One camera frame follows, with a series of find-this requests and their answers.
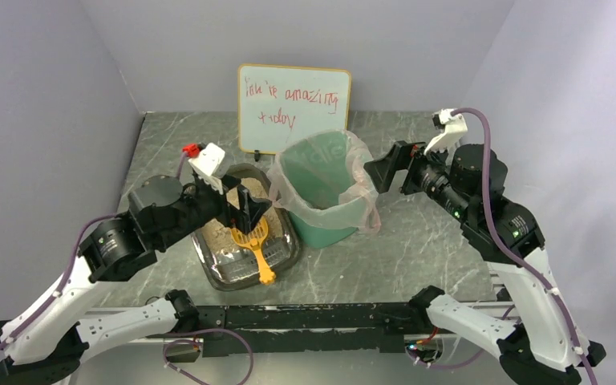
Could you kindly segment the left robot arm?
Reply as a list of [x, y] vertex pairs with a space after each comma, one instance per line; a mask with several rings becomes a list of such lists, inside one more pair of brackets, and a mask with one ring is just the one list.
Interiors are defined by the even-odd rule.
[[[270, 208], [225, 176], [222, 190], [199, 180], [154, 176], [128, 196], [126, 212], [87, 223], [61, 277], [27, 310], [0, 321], [1, 384], [53, 384], [87, 360], [139, 338], [203, 333], [188, 293], [173, 290], [145, 306], [89, 318], [88, 310], [210, 221], [250, 233]], [[231, 205], [226, 189], [237, 190]]]

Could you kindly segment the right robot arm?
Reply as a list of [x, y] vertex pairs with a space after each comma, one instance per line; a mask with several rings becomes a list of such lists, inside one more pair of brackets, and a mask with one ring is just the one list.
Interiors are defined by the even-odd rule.
[[465, 144], [447, 156], [399, 141], [364, 168], [380, 193], [405, 171], [401, 193], [424, 193], [458, 221], [518, 313], [516, 321], [495, 318], [428, 286], [408, 303], [418, 321], [475, 344], [518, 384], [579, 384], [580, 369], [605, 358], [603, 345], [584, 338], [565, 307], [535, 216], [504, 195], [508, 169], [493, 150]]

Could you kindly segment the yellow litter scoop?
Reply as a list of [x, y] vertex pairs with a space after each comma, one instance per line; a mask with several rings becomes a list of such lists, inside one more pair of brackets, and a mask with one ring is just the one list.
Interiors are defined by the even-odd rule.
[[236, 228], [231, 228], [231, 237], [240, 247], [250, 250], [257, 262], [259, 282], [263, 285], [271, 285], [275, 282], [276, 274], [271, 269], [263, 254], [263, 244], [270, 234], [270, 227], [265, 217], [262, 217], [256, 229], [249, 234], [243, 234]]

